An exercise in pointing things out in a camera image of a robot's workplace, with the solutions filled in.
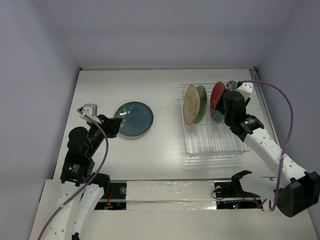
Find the red plate with teal flower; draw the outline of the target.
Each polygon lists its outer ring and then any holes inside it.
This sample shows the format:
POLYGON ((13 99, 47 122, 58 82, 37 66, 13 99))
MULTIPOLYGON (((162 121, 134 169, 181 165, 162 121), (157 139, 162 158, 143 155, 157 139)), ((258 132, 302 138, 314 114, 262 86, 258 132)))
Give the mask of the red plate with teal flower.
POLYGON ((211 92, 210 115, 211 119, 217 124, 220 124, 224 120, 223 94, 226 89, 226 85, 222 81, 219 81, 214 85, 211 92))

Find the dark teal plate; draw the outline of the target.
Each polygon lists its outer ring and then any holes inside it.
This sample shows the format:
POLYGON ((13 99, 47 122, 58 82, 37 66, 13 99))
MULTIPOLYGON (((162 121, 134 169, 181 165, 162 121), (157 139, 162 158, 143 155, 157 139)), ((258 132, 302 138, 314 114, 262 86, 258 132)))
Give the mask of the dark teal plate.
POLYGON ((138 101, 131 101, 121 105, 114 114, 121 118, 119 132, 127 137, 137 137, 146 133, 154 122, 151 108, 138 101))

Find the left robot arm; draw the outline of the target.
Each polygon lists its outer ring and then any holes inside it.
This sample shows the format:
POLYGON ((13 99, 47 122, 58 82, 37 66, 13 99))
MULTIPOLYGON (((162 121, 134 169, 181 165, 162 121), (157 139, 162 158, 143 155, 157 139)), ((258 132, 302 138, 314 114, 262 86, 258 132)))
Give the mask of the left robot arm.
POLYGON ((47 220, 38 239, 79 240, 101 198, 112 194, 109 175, 93 171, 93 156, 102 142, 115 138, 121 118, 81 114, 90 126, 79 126, 69 132, 57 209, 47 220))

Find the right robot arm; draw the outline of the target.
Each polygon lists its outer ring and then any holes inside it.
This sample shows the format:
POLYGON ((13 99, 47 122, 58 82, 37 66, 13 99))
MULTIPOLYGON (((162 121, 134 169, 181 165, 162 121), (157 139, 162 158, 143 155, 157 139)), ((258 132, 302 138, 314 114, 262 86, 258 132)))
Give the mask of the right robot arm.
POLYGON ((230 131, 249 146, 277 175, 276 181, 255 177, 243 170, 231 177, 230 190, 235 196, 254 193, 269 201, 291 218, 317 204, 320 199, 320 176, 308 172, 283 152, 264 125, 247 114, 247 102, 238 91, 226 90, 222 97, 224 122, 230 131))

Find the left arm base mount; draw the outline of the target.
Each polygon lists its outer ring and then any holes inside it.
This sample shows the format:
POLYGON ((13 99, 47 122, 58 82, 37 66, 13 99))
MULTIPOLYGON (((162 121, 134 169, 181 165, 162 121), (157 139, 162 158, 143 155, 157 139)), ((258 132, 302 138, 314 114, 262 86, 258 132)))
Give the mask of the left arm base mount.
POLYGON ((126 210, 127 182, 111 181, 110 191, 106 193, 96 204, 95 210, 126 210))

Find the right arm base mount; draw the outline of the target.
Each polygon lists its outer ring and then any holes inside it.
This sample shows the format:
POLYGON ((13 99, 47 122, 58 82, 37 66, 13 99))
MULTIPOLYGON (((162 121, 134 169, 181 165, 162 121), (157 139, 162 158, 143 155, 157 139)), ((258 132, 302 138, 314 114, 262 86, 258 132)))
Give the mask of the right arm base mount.
POLYGON ((227 181, 215 181, 211 197, 216 200, 218 210, 262 209, 260 196, 244 191, 240 180, 251 174, 249 170, 236 173, 227 181))

